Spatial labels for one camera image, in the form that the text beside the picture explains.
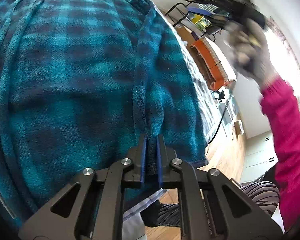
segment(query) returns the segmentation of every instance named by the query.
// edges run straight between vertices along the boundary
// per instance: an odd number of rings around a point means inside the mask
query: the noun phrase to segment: silver bolt
[[[182,163],[182,160],[179,159],[179,158],[174,158],[174,159],[172,160],[172,163],[173,163],[174,165],[180,165],[180,164]]]
[[[91,175],[93,173],[93,169],[85,168],[82,172],[83,172],[84,175],[88,176],[88,175]]]
[[[123,165],[129,165],[131,163],[131,160],[129,158],[124,158],[121,160],[121,163]]]
[[[211,169],[210,174],[212,176],[218,176],[220,174],[220,171],[218,169]]]

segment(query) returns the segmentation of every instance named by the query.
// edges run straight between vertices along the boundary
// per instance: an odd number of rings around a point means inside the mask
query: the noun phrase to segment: wooden floor
[[[234,134],[227,137],[223,128],[220,127],[215,139],[206,149],[206,158],[210,163],[200,169],[208,171],[211,168],[217,168],[229,179],[234,178],[236,181],[240,181],[244,163],[245,141],[245,135],[236,137]],[[159,201],[161,203],[178,203],[177,190],[169,190]],[[146,235],[148,240],[180,240],[180,228],[146,227]]]

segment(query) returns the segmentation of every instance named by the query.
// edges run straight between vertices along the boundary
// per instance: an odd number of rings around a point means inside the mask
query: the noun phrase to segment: pink sleeve
[[[287,230],[300,215],[300,111],[293,88],[281,78],[262,91],[262,112],[271,126],[279,159],[280,213]]]

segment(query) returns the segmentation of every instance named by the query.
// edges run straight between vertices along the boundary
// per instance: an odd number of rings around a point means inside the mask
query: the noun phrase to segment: pink sweater
[[[281,78],[262,95],[262,112],[269,119],[279,159],[275,179],[281,187],[280,213],[287,230],[300,215],[300,111],[293,88]]]

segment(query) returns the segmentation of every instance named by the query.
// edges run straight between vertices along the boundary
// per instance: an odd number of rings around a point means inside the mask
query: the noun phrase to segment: teal plaid fabric
[[[160,133],[205,164],[194,85],[151,1],[0,1],[0,192],[17,227],[80,170],[125,157],[141,133],[147,175]]]

